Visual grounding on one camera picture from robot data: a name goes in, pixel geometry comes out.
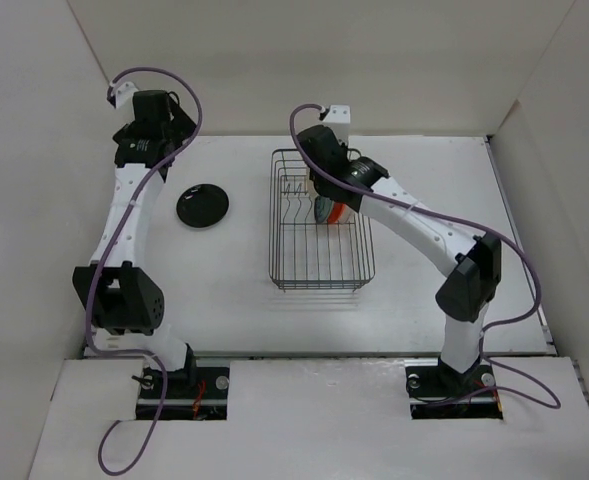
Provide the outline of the blue patterned plate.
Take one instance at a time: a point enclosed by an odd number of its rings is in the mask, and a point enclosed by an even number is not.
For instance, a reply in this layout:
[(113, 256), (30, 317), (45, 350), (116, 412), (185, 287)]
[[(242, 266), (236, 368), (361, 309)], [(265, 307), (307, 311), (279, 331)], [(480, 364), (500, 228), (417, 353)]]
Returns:
[(323, 196), (317, 196), (314, 199), (313, 213), (314, 219), (317, 224), (330, 223), (332, 217), (335, 202)]

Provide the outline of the orange plate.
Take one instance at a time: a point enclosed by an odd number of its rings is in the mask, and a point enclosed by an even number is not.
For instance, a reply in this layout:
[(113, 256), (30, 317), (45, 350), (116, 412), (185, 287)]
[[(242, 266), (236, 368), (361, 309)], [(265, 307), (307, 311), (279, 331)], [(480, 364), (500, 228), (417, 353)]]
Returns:
[(327, 224), (343, 224), (350, 218), (351, 210), (343, 203), (333, 202), (327, 216)]

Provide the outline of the clear glass plate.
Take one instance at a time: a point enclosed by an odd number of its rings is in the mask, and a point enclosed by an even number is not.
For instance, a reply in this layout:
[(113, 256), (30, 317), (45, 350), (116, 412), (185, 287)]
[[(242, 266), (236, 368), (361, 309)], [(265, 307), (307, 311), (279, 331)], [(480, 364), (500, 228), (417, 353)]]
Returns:
[(354, 218), (357, 215), (358, 215), (358, 213), (355, 212), (351, 207), (346, 206), (345, 211), (344, 211), (344, 215), (343, 215), (343, 221), (344, 222), (351, 222), (354, 220)]

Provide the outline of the cream plate with flowers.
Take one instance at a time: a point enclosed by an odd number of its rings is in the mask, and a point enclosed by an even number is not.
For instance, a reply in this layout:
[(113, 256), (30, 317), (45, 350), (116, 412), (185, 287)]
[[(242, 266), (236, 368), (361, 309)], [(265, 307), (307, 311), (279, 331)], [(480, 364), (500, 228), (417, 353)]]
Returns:
[(308, 197), (311, 200), (314, 200), (318, 196), (318, 194), (316, 192), (314, 181), (311, 177), (310, 172), (308, 172), (305, 176), (305, 187), (306, 187), (306, 193), (307, 193)]

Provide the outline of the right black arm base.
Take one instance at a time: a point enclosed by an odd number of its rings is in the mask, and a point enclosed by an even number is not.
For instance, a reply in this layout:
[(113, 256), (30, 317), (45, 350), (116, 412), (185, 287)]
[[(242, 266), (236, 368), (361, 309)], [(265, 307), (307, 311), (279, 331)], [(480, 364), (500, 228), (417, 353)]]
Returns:
[(413, 420), (502, 420), (498, 393), (478, 390), (495, 385), (492, 368), (480, 364), (460, 376), (441, 365), (412, 365), (405, 369), (406, 391)]

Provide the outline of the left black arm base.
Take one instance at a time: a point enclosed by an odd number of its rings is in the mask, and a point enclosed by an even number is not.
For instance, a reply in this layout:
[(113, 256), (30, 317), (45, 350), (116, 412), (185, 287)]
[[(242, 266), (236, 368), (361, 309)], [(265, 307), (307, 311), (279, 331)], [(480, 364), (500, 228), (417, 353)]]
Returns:
[[(227, 419), (230, 369), (223, 366), (198, 366), (195, 382), (190, 384), (178, 372), (171, 372), (161, 421), (222, 421)], [(158, 370), (146, 367), (140, 376), (133, 376), (140, 384), (135, 406), (137, 420), (152, 420), (155, 416), (162, 378)]]

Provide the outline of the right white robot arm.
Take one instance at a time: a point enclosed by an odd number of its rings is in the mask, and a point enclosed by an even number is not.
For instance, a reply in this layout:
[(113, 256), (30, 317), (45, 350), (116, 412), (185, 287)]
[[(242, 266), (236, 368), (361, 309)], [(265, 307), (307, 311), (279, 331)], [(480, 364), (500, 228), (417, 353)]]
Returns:
[(296, 135), (309, 158), (309, 178), (320, 197), (343, 204), (387, 227), (430, 260), (444, 276), (435, 295), (444, 312), (445, 337), (436, 369), (439, 387), (452, 395), (468, 387), (480, 364), (479, 340), (502, 274), (502, 243), (494, 234), (472, 235), (391, 200), (410, 201), (389, 172), (369, 157), (349, 158), (324, 125)]

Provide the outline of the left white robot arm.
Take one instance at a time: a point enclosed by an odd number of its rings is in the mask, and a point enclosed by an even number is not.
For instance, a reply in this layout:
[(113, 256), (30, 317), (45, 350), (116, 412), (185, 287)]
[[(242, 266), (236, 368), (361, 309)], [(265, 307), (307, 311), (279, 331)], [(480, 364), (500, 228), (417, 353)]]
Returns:
[(160, 361), (153, 373), (165, 369), (165, 387), (184, 397), (197, 387), (194, 354), (164, 323), (164, 294), (145, 272), (144, 257), (154, 205), (171, 166), (166, 158), (191, 137), (196, 124), (173, 92), (140, 91), (126, 83), (114, 102), (128, 107), (133, 118), (113, 136), (115, 185), (108, 217), (88, 265), (74, 269), (72, 283), (91, 315), (95, 347), (156, 354)]

